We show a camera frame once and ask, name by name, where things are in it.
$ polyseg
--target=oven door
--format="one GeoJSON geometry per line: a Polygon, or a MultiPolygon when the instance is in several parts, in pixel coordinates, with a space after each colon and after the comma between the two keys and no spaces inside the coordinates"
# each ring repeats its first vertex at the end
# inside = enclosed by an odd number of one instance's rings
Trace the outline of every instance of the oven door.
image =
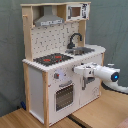
{"type": "Polygon", "coordinates": [[[67,5],[67,20],[79,20],[82,18],[82,4],[67,5]]]}
{"type": "Polygon", "coordinates": [[[75,81],[67,79],[51,84],[49,87],[50,125],[68,116],[79,108],[80,88],[78,86],[78,81],[78,79],[75,81]]]}

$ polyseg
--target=faucet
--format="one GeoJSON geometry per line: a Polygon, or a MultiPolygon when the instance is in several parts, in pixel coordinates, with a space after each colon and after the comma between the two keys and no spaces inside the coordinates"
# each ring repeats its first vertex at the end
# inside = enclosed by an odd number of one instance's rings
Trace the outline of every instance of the faucet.
{"type": "Polygon", "coordinates": [[[67,49],[72,49],[73,47],[75,47],[75,44],[73,44],[72,42],[72,39],[75,35],[80,36],[80,41],[82,41],[82,35],[80,33],[74,33],[70,38],[70,43],[67,45],[67,49]]]}

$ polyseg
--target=oven window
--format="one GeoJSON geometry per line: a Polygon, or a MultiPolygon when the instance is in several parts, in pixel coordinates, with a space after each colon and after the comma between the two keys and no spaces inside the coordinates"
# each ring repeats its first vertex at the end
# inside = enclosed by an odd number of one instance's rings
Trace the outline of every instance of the oven window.
{"type": "Polygon", "coordinates": [[[73,103],[73,85],[56,92],[56,111],[73,103]]]}
{"type": "Polygon", "coordinates": [[[81,7],[72,7],[72,17],[80,16],[81,7]]]}

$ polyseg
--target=countertop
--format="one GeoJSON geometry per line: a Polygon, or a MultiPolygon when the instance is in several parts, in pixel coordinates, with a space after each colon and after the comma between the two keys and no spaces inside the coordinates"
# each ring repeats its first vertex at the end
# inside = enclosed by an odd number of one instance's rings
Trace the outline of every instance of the countertop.
{"type": "Polygon", "coordinates": [[[64,54],[64,55],[67,55],[67,56],[71,56],[71,57],[73,57],[73,59],[70,59],[70,60],[67,60],[65,62],[61,62],[61,63],[58,63],[58,64],[54,64],[54,65],[51,65],[49,67],[43,66],[43,65],[38,64],[36,62],[31,62],[31,61],[29,61],[27,59],[24,59],[22,62],[27,63],[28,65],[31,65],[31,66],[39,69],[39,70],[42,70],[42,71],[47,72],[47,71],[49,71],[51,69],[55,69],[57,67],[64,66],[65,64],[69,64],[69,63],[72,63],[72,62],[75,62],[75,61],[78,61],[78,60],[82,60],[83,58],[84,59],[90,58],[92,56],[96,56],[98,54],[101,54],[101,53],[104,53],[105,52],[105,48],[103,48],[101,46],[86,44],[85,47],[86,48],[94,49],[95,51],[94,52],[87,53],[87,54],[84,54],[84,55],[79,55],[79,56],[74,56],[74,55],[65,53],[65,51],[61,51],[61,54],[64,54]]]}

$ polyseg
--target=microwave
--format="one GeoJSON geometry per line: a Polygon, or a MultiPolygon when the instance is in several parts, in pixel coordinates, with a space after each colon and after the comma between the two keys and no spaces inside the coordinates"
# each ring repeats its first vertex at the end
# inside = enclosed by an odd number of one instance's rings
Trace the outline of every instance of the microwave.
{"type": "Polygon", "coordinates": [[[88,19],[89,4],[67,5],[67,21],[88,19]]]}

